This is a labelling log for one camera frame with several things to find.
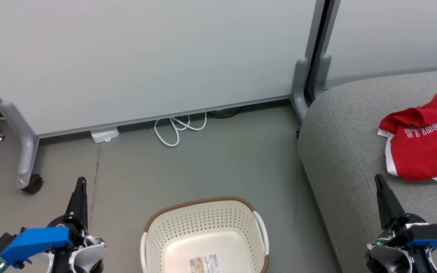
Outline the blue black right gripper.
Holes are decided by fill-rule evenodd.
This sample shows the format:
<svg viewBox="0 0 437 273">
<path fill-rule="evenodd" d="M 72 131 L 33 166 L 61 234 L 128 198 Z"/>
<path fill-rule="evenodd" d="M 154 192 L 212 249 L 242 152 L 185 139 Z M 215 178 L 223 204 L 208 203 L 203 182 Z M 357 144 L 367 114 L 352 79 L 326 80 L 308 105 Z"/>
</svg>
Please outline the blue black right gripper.
<svg viewBox="0 0 437 273">
<path fill-rule="evenodd" d="M 375 185 L 382 233 L 367 245 L 366 267 L 372 273 L 437 273 L 437 223 L 405 213 L 382 174 Z"/>
</svg>

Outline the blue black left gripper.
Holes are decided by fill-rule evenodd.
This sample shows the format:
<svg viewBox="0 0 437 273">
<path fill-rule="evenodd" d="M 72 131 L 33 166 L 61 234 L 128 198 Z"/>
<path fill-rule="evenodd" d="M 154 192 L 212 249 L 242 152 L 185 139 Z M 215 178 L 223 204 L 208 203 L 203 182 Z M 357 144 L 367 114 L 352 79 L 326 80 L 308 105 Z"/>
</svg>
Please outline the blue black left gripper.
<svg viewBox="0 0 437 273">
<path fill-rule="evenodd" d="M 47 263 L 48 273 L 90 272 L 87 180 L 79 177 L 66 214 L 47 227 L 22 228 L 19 234 L 0 237 L 0 273 L 9 267 L 23 269 L 38 256 Z"/>
</svg>

